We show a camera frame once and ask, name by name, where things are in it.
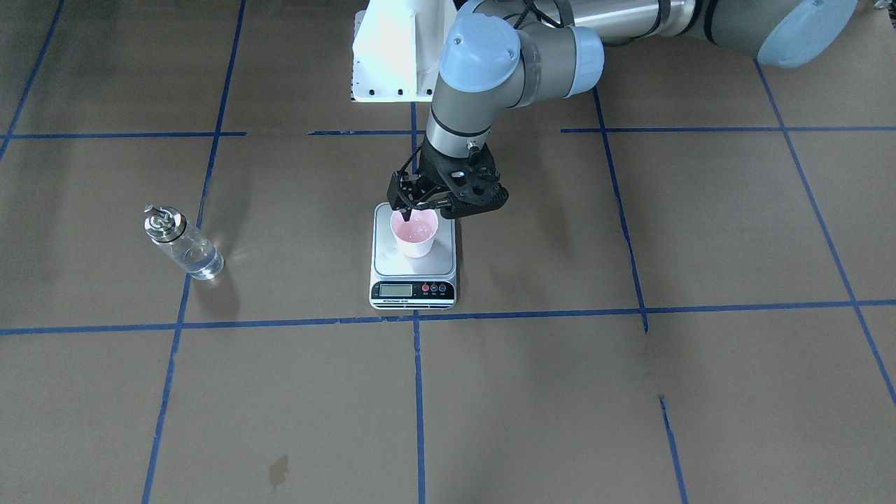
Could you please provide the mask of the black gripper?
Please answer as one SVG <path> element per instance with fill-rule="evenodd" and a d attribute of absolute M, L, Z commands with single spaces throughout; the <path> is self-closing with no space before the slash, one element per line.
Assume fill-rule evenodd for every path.
<path fill-rule="evenodd" d="M 500 209 L 509 199 L 488 146 L 473 146 L 466 157 L 451 157 L 420 143 L 393 172 L 387 203 L 410 221 L 413 210 L 438 210 L 444 218 L 462 218 Z"/>

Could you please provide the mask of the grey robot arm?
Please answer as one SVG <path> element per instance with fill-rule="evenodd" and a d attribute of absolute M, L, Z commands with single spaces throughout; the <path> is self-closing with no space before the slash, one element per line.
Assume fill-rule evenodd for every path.
<path fill-rule="evenodd" d="M 387 200 L 404 220 L 487 213 L 508 200 L 489 147 L 499 111 L 568 98 L 601 79 L 605 49 L 703 39 L 760 64 L 800 67 L 841 34 L 855 1 L 467 1 L 444 38 L 426 133 Z"/>

